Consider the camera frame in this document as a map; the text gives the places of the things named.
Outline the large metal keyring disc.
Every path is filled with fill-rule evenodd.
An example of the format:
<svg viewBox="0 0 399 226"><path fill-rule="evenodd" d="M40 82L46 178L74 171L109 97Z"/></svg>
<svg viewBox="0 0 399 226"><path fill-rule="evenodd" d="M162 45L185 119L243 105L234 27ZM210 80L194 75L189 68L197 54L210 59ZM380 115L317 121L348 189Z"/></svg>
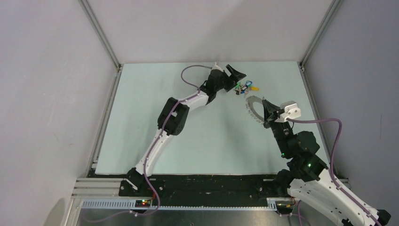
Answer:
<svg viewBox="0 0 399 226"><path fill-rule="evenodd" d="M263 111L258 113L255 109L255 104L260 104L263 106L262 99L256 96L249 96L246 98L246 108L248 113L254 118L258 123L264 124L265 119L263 115Z"/></svg>

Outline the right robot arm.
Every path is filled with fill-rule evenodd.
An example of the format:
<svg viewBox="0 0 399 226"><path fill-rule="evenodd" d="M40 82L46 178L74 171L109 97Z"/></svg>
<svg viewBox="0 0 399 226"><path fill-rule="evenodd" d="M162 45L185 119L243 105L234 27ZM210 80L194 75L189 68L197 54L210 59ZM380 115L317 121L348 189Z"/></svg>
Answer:
<svg viewBox="0 0 399 226"><path fill-rule="evenodd" d="M273 190L308 204L337 226L385 226L391 219L386 210L377 210L356 196L317 156L319 144L312 132L294 134L290 122L301 115L298 104L290 101L276 106L262 99L264 127L271 129L288 169L278 172Z"/></svg>

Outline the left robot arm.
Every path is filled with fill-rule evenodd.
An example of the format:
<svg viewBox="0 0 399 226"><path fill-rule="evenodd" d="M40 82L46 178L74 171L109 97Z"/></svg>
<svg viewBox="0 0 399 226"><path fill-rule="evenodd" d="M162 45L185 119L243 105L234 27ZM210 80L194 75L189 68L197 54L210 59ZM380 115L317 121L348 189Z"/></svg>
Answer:
<svg viewBox="0 0 399 226"><path fill-rule="evenodd" d="M183 77L184 71L192 67L210 69L208 78L200 86L188 82ZM226 69L230 74L227 74L216 63L212 67L190 65L182 70L181 79L183 82L193 86L196 90L185 98L170 97L165 103L157 119L157 131L154 139L141 160L126 174L126 181L130 185L131 191L137 196L147 194L149 177L153 173L155 163L170 141L183 131L189 112L211 103L218 91L229 92L247 76L230 65L227 65Z"/></svg>

